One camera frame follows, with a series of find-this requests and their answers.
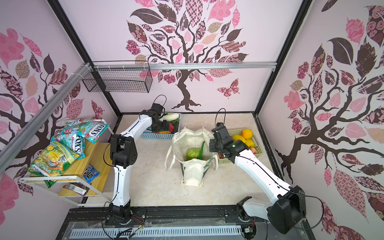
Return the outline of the long green chili pepper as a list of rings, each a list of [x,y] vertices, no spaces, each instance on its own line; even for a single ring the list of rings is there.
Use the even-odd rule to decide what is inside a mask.
[[[199,152],[199,155],[198,155],[198,159],[199,160],[203,159],[204,146],[205,146],[205,141],[202,142],[202,145],[201,145],[201,148],[200,148],[200,152]]]

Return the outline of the green cabbage head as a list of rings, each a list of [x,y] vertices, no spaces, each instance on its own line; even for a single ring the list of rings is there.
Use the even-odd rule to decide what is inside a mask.
[[[200,149],[192,148],[187,151],[186,160],[198,159]]]

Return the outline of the cream canvas grocery bag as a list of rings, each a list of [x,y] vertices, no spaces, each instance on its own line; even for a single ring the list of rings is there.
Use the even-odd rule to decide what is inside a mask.
[[[182,168],[181,184],[202,187],[204,176],[210,167],[218,169],[219,157],[209,149],[213,140],[212,132],[205,128],[193,131],[187,128],[175,133],[165,159],[165,169],[169,172],[176,163]]]

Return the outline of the blue M&M's candy bag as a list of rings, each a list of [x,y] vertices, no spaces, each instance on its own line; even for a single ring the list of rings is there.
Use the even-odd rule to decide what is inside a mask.
[[[96,177],[98,177],[100,172],[94,168],[91,164],[88,164],[85,172],[84,172],[84,179],[85,181],[90,184]]]

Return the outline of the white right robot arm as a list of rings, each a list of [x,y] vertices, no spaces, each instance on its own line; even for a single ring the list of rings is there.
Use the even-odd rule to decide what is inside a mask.
[[[242,141],[234,141],[223,123],[212,129],[212,153],[219,153],[244,170],[264,191],[269,201],[248,199],[241,207],[249,217],[269,221],[281,234],[288,233],[306,216],[305,193],[299,186],[277,177],[253,154]]]

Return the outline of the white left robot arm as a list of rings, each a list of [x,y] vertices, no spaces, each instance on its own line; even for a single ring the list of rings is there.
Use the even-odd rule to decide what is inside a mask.
[[[164,112],[160,104],[152,104],[149,110],[139,114],[137,120],[120,134],[114,134],[110,142],[110,159],[115,168],[114,196],[109,205],[112,216],[128,221],[130,211],[130,176],[132,166],[138,158],[136,140],[150,127],[161,126]]]

